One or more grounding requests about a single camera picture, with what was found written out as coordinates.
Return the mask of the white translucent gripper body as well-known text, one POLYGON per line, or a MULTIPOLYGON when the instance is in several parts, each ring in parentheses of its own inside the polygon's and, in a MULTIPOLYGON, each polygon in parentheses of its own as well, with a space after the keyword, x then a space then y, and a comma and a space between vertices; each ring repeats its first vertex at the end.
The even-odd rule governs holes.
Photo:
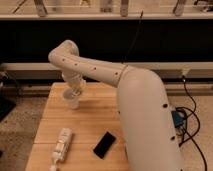
POLYGON ((86 80, 79 73, 63 73, 62 78, 64 82, 68 85, 66 94, 69 97, 78 97, 83 93, 83 89, 86 86, 86 80))

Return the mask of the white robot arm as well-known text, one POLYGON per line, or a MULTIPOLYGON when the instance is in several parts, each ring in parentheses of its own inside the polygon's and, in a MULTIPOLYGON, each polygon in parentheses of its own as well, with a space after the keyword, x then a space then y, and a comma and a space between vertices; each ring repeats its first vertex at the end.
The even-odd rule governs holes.
POLYGON ((153 71, 81 57, 70 40, 48 59, 64 76, 77 73, 117 89, 117 107, 131 171, 183 171, 167 93, 153 71))

